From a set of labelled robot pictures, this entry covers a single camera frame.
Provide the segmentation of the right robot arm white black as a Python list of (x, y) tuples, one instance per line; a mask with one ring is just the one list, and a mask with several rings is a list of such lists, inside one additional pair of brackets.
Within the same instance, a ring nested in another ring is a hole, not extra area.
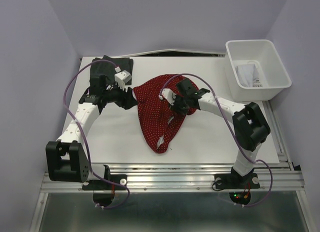
[(242, 104), (218, 97), (210, 87), (197, 89), (188, 78), (178, 82), (176, 88), (178, 92), (164, 88), (160, 93), (171, 110), (185, 115), (189, 109), (197, 109), (223, 118), (238, 147), (230, 173), (214, 176), (213, 190), (258, 189), (254, 165), (261, 145), (271, 133), (260, 106), (255, 102)]

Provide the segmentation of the dark grey dotted skirt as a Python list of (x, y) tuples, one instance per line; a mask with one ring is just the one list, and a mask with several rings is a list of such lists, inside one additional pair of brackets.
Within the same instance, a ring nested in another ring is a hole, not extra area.
[[(104, 55), (102, 60), (108, 60), (119, 66), (121, 71), (133, 73), (134, 60), (129, 57), (114, 58)], [(108, 62), (97, 62), (90, 66), (90, 80), (105, 76), (106, 83), (112, 85), (115, 82), (115, 67)]]

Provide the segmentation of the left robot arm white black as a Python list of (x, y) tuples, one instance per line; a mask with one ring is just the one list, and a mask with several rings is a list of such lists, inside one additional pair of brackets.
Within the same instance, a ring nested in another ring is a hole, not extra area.
[(48, 142), (45, 147), (50, 180), (84, 183), (92, 174), (91, 160), (85, 153), (88, 148), (86, 137), (107, 104), (129, 108), (134, 98), (126, 83), (131, 78), (124, 70), (114, 75), (113, 82), (105, 75), (90, 79), (90, 86), (79, 99), (71, 122), (57, 140)]

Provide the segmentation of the white plastic bin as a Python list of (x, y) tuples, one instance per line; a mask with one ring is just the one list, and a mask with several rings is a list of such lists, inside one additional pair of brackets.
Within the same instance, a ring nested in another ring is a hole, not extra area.
[(230, 40), (225, 48), (224, 72), (234, 101), (269, 101), (292, 85), (270, 40)]

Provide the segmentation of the red dotted skirt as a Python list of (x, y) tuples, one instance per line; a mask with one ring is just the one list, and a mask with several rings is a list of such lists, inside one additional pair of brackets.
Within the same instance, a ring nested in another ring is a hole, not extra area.
[(176, 84), (183, 79), (185, 77), (182, 75), (164, 74), (133, 88), (143, 137), (147, 145), (157, 154), (168, 150), (170, 142), (180, 130), (186, 117), (171, 110), (170, 104), (165, 99), (159, 99), (159, 93), (170, 80), (165, 87), (180, 95)]

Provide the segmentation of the aluminium rail frame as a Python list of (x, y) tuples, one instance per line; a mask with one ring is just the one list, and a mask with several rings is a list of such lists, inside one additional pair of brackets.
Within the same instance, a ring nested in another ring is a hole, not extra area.
[[(132, 193), (211, 192), (216, 174), (230, 172), (227, 164), (111, 164), (113, 175), (126, 175), (126, 185)], [(303, 191), (305, 181), (301, 171), (281, 163), (271, 171), (258, 165), (255, 173), (260, 191)]]

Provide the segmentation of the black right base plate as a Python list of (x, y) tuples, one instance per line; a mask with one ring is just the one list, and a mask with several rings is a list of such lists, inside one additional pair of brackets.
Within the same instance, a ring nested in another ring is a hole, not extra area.
[(259, 189), (261, 186), (256, 173), (244, 177), (231, 173), (218, 173), (214, 175), (214, 182), (211, 187), (215, 191), (222, 191)]

